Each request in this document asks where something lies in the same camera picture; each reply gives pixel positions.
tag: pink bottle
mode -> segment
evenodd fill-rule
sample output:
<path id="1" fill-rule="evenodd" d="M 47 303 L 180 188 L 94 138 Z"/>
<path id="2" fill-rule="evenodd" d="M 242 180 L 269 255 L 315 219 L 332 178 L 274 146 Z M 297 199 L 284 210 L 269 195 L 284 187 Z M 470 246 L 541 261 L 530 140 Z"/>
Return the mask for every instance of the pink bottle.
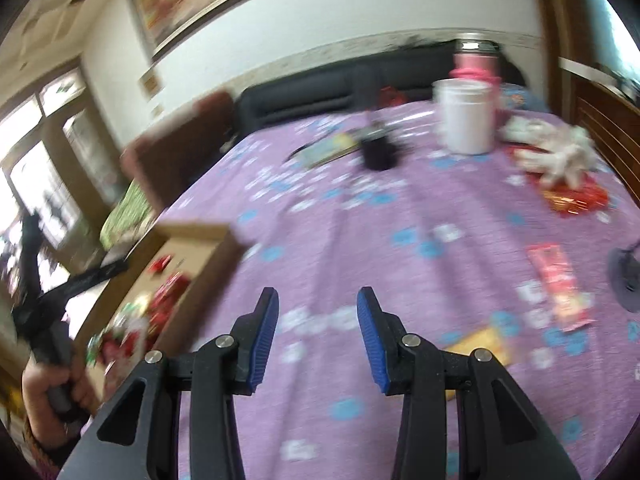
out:
<path id="1" fill-rule="evenodd" d="M 500 75 L 495 43 L 478 32 L 459 35 L 455 61 L 457 68 L 486 70 L 490 75 Z"/>

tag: human hand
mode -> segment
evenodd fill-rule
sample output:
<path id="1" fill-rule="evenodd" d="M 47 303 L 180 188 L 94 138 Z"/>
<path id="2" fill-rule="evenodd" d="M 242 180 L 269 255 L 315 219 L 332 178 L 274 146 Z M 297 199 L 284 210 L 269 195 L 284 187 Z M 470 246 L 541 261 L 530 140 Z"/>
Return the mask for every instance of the human hand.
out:
<path id="1" fill-rule="evenodd" d="M 93 415 L 97 411 L 98 400 L 78 356 L 74 357 L 71 370 L 37 363 L 32 356 L 22 373 L 22 397 L 31 433 L 45 451 L 64 446 L 75 437 L 67 434 L 64 423 L 53 411 L 47 397 L 47 390 L 69 380 L 73 384 L 73 400 Z"/>

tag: ceiling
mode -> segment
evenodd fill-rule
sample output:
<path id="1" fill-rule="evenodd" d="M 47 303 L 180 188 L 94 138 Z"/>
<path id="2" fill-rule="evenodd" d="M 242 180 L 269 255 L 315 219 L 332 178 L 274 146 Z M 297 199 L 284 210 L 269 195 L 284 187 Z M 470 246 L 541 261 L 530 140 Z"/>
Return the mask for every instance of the ceiling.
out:
<path id="1" fill-rule="evenodd" d="M 30 0 L 0 44 L 0 84 L 15 92 L 30 77 L 77 56 L 108 1 Z"/>

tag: white plush toy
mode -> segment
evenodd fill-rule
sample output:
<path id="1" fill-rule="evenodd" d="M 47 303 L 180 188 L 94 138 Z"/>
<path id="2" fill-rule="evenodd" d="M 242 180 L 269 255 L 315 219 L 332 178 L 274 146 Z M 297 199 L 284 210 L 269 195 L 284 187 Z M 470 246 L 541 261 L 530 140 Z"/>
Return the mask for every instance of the white plush toy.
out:
<path id="1" fill-rule="evenodd" d="M 513 116 L 501 133 L 506 141 L 530 144 L 548 152 L 514 152 L 519 168 L 543 174 L 540 184 L 545 189 L 563 178 L 571 189 L 580 189 L 582 174 L 596 165 L 593 141 L 579 126 L 553 126 L 546 121 Z"/>

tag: stainless steel lid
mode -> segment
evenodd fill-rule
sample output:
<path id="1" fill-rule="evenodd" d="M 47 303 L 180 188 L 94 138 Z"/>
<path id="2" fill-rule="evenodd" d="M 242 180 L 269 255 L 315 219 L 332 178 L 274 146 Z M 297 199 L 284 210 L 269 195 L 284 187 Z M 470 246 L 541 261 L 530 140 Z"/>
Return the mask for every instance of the stainless steel lid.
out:
<path id="1" fill-rule="evenodd" d="M 495 56 L 496 45 L 482 32 L 463 32 L 457 38 L 457 51 L 464 54 Z"/>

